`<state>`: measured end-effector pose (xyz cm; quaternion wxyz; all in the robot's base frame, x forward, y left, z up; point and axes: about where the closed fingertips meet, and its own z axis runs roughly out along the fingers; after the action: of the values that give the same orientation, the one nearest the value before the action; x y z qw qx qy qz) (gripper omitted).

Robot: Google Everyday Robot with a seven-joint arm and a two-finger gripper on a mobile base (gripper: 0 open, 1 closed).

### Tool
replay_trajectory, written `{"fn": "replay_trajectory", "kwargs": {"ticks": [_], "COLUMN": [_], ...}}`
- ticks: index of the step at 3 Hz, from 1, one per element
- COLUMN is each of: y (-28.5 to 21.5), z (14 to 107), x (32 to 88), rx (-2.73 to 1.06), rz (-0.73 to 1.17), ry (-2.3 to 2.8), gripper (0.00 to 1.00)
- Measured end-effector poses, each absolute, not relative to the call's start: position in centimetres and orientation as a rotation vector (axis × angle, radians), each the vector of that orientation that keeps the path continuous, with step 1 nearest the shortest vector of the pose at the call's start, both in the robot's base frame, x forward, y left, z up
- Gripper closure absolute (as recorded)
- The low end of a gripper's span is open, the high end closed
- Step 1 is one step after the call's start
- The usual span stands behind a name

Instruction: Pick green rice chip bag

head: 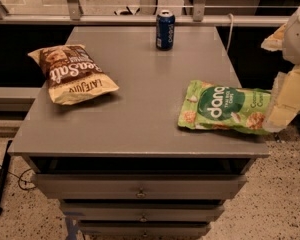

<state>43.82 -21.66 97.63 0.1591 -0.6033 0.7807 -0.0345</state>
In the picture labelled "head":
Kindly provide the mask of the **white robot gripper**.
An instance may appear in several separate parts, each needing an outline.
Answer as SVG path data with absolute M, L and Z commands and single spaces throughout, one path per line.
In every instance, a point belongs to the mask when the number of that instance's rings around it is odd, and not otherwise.
M 288 73 L 279 72 L 271 90 L 271 100 L 265 113 L 263 128 L 268 132 L 285 129 L 300 112 L 300 6 L 262 43 L 267 51 L 281 51 L 283 58 L 295 64 Z

